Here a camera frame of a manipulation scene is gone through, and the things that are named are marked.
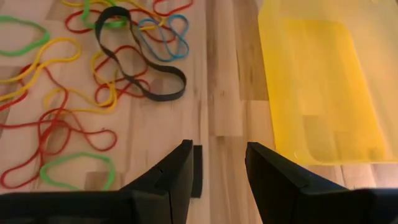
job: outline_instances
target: yellow plastic container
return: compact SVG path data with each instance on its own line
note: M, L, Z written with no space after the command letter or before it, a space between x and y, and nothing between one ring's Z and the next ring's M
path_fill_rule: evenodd
M398 161L395 0L264 0L259 31L280 154Z

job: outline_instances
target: green rubber band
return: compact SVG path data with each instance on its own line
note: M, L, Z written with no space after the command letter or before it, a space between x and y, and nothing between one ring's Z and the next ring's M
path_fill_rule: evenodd
M18 19L18 18L12 17L12 16L0 16L0 22L18 22L18 23L21 23L24 25L38 28L39 30L44 32L44 36L40 40L37 40L19 50L15 50L15 51L0 50L0 55L4 55L7 57L21 56L21 55L26 54L27 52L30 52L32 49L34 49L36 47L44 45L45 43L47 43L50 40L50 33L48 32L48 30L46 28L38 25L35 22Z
M116 3L113 0L105 0L110 3L112 6L116 6ZM88 16L90 15L90 0L85 0L83 14L81 15L81 19L83 20L84 25L87 28L94 29L95 24L89 23ZM126 18L122 18L122 21L113 21L105 23L105 28L120 28L124 27L127 24Z
M77 158L77 157L81 157L81 156L86 156L86 157L91 157L91 158L94 158L94 159L99 159L99 160L102 160L102 161L104 161L105 163L108 164L109 171L110 171L109 172L109 177L108 177L108 180L106 181L104 187L102 188L102 190L108 190L112 186L114 178L115 178L115 175L116 175L116 171L114 169L114 165L112 163L112 160L109 157L100 156L100 155L92 154L92 153L88 153L88 152L79 152L79 153L76 153L76 154L72 154L70 156L65 156L65 157L59 158L56 161L49 162L48 164L45 164L40 169L40 178L46 184L49 184L49 185L53 185L53 186L56 186L56 187L63 187L63 188L67 188L69 190L80 190L79 188L77 188L77 187L75 187L73 185L70 185L70 184L67 184L67 183L62 183L62 182L57 182L57 181L52 180L47 175L46 171L47 171L47 169L49 169L49 168L51 168L53 166L59 165L61 163L64 163L66 161L69 161L71 159L74 159L74 158Z

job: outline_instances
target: black rubber band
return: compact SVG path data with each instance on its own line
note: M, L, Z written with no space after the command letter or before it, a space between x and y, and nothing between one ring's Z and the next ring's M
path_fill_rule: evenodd
M152 92L146 90L136 78L129 76L126 74L126 72L124 72L117 56L112 51L110 51L109 49L107 49L105 46L103 46L101 44L101 31L105 25L105 21L114 16L123 16L123 17L126 17L127 20L129 21L130 32L132 34L132 37L134 38L134 40L137 42L137 44L139 46L139 50L142 54L142 58L144 59L145 63L148 64L148 66L150 66L151 68L153 68L155 70L175 75L179 79L181 79L181 81L183 83L183 87L181 90L179 90L175 93L171 93L171 94L164 94L164 95L163 94L155 94L155 93L152 93ZM167 66L167 65L158 65L158 64L148 60L148 58L146 58L144 56L144 54L142 53L141 43L133 31L135 25L131 21L132 20L131 20L130 12L127 9L125 9L123 7L119 7L119 6L108 7L99 15L99 18L95 22L95 37L97 38L97 41L98 41L99 46L101 47L102 51L108 57L112 58L117 63L121 73L123 74L123 77L127 81L129 81L132 84L134 84L135 86L137 86L142 91L142 94L145 97L147 97L148 99L151 99L153 101L172 101L172 100L176 100L176 99L180 98L184 94L185 87L187 86L187 78L186 78L185 74L176 67Z

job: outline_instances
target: wooden floor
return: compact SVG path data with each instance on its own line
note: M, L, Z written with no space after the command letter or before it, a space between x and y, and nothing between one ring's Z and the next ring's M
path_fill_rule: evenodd
M172 8L187 1L169 0L162 7ZM138 2L150 7L151 0ZM193 7L182 12L190 21L186 36L190 54L184 60L170 63L183 70L188 77L187 92L181 99L156 103L122 96L116 109L109 114L77 113L88 131L112 129L119 136L116 147L105 152L112 158L118 173L113 189L147 171L181 140L193 139L195 144L203 145L205 178L203 196L192 200L188 223L261 223L244 166L248 141L258 141L274 148L266 73L257 31L259 5L261 3L256 0L196 0ZM83 54L78 60L55 63L49 69L68 88L76 88L92 96L96 85L89 62L99 51L94 33L72 34L63 25L63 20L77 10L65 6L61 0L0 0L0 15L36 21L50 31L52 38L73 37L79 41ZM79 19L72 21L71 26L83 28ZM40 35L30 27L17 24L0 24L0 32L0 49L6 50L17 49ZM132 44L131 38L124 36L126 34L105 32L104 40L112 49ZM74 49L69 44L55 44L45 53L43 60L67 57L73 54ZM32 62L37 51L35 49L21 57L0 57L1 79L16 76L21 67ZM130 71L142 66L142 62L133 60L136 55L126 53L120 57L123 57L123 66ZM111 71L114 66L111 64L107 69ZM153 74L148 76L148 80L153 88L167 88L168 83ZM0 95L16 88L16 85L0 85ZM40 76L27 99L0 113L0 122L16 124L37 121L46 111L42 98L54 88L45 75ZM59 106L60 99L54 98L51 107ZM76 107L90 106L79 97L72 96L67 108ZM65 132L58 130L51 136L47 148L57 148L59 139L64 137ZM90 139L97 146L110 142L107 135ZM35 127L0 129L0 172L26 160L37 147L37 141ZM72 136L61 156L76 152L94 152L78 134ZM33 175L37 166L36 161L11 173L7 183L21 183ZM394 164L313 166L309 169L351 189L398 186L398 166ZM101 162L81 158L54 167L49 176L81 189L93 190L101 188L107 170ZM16 191L51 190L63 189L38 180ZM15 190L0 189L2 193L12 191Z

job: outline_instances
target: blue rubber band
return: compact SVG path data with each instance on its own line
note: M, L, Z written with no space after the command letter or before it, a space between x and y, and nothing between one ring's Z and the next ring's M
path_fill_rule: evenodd
M172 25L172 22L174 21L174 19L181 19L181 20L183 20L184 23L185 23L185 26L184 26L184 28L183 28L181 34L179 34L179 33L174 29L174 27L173 27L173 25ZM163 33L163 29L158 25L158 22L155 21L155 20L152 19L152 18L142 19L141 21L138 22L138 28L142 27L143 24L144 24L145 22L151 22L151 23L153 23L153 24L155 24L155 25L157 26L157 28L158 28L158 30L159 30L159 32L160 32L160 35L162 36L163 44L165 45L166 50L167 50L167 52L168 52L169 55L170 55L170 58L161 58L160 56L158 56L158 55L155 53L155 51L154 51L154 49L152 48L152 46L150 46L150 44L148 43L148 41L146 40L146 38L144 38L144 36L143 36L143 34L142 34L142 31L138 29L138 32L137 32L137 33L139 34L139 37L140 37L140 38L143 40L143 42L145 43L146 47L147 47L148 50L149 50L149 53L152 54L157 60L159 60L159 61L161 61L161 62L172 62L172 61L174 61L174 60L183 59L183 58L187 57L187 55L189 54L189 45L188 45L187 41L184 39L184 37L185 37L185 34L187 34L187 31L188 31L188 29L189 29L189 21L188 21L188 19L187 19L185 16L180 15L180 14L175 14L175 15L171 15L171 16L169 17L169 19L167 20L168 25L169 25L169 27L170 27L170 30L173 32L173 34L174 34L174 35L177 37L177 39L178 39L177 52L176 52L175 54L170 50L169 45L168 45L168 43L167 43L167 41L166 41L166 38L165 38L165 36L164 36L164 33ZM183 46L185 47L185 53L182 53L182 54L181 54L180 52L181 52L181 49L182 49Z

